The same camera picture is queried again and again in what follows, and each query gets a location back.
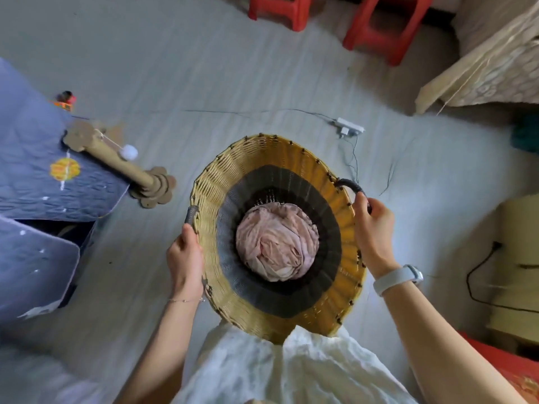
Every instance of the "hand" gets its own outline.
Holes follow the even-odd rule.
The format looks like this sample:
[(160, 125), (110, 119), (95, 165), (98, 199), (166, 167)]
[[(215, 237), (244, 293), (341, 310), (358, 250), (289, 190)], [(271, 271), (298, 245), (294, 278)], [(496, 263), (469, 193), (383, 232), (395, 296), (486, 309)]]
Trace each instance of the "hand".
[(202, 296), (204, 257), (197, 234), (191, 225), (184, 224), (181, 235), (166, 250), (166, 263), (172, 277), (173, 295), (185, 291), (183, 293), (188, 292), (189, 298)]
[[(368, 204), (373, 211), (367, 212)], [(355, 215), (356, 245), (361, 251), (363, 262), (375, 279), (401, 266), (393, 257), (391, 237), (395, 217), (381, 201), (356, 194), (353, 205)]]

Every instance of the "red stool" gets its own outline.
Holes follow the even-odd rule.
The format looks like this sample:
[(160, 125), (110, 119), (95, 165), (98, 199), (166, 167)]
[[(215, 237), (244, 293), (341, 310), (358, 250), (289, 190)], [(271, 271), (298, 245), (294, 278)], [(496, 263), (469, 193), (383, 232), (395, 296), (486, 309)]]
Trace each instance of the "red stool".
[(369, 26), (369, 20), (379, 1), (363, 0), (361, 2), (342, 45), (350, 51), (356, 45), (366, 45), (385, 55), (389, 65), (396, 66), (401, 63), (406, 54), (432, 0), (383, 0), (387, 4), (398, 5), (412, 12), (406, 28), (396, 36), (381, 33)]
[(309, 19), (311, 0), (251, 0), (248, 17), (251, 20), (258, 18), (259, 12), (268, 12), (284, 15), (292, 20), (292, 31), (303, 31)]

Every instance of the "woven laundry basket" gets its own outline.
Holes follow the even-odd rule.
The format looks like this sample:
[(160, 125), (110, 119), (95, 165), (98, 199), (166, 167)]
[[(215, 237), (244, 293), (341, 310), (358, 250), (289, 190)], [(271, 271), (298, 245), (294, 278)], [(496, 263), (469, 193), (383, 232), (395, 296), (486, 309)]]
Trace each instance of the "woven laundry basket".
[[(325, 336), (337, 331), (366, 275), (342, 182), (349, 180), (338, 180), (308, 150), (263, 134), (231, 144), (204, 169), (191, 193), (193, 226), (204, 249), (207, 297), (222, 318), (276, 344), (296, 325)], [(267, 282), (236, 251), (245, 213), (274, 201), (296, 204), (318, 229), (320, 247), (302, 278)]]

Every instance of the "gray floor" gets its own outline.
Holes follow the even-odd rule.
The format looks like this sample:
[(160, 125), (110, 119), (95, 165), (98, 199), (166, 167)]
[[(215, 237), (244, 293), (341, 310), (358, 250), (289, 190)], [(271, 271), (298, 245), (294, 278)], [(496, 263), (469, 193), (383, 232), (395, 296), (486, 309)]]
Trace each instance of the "gray floor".
[[(402, 64), (389, 68), (341, 46), (354, 8), (328, 1), (294, 33), (281, 22), (249, 20), (233, 0), (7, 0), (3, 57), (48, 96), (74, 91), (76, 114), (125, 121), (138, 163), (165, 166), (179, 183), (173, 201), (154, 210), (125, 198), (86, 254), (71, 303), (10, 332), (117, 392), (167, 299), (164, 252), (179, 233), (192, 182), (216, 154), (245, 135), (279, 134), (337, 175), (352, 175), (352, 147), (334, 127), (278, 110), (297, 108), (365, 127), (358, 177), (397, 216), (398, 260), (426, 273), (424, 292), (455, 327), (480, 336), (488, 310), (470, 302), (464, 274), (490, 249), (496, 206), (537, 189), (539, 158), (510, 147), (503, 106), (408, 116), (419, 87), (457, 59), (455, 40), (422, 27)], [(345, 325), (417, 393), (371, 282)], [(218, 320), (200, 305), (188, 374)]]

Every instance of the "pink fabric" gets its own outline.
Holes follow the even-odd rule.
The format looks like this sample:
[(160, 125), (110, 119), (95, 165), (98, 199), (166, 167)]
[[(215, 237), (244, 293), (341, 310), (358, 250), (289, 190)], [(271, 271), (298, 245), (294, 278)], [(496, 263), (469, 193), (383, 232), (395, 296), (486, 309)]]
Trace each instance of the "pink fabric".
[(313, 264), (318, 246), (316, 225), (294, 204), (253, 207), (236, 231), (243, 263), (270, 282), (301, 278)]

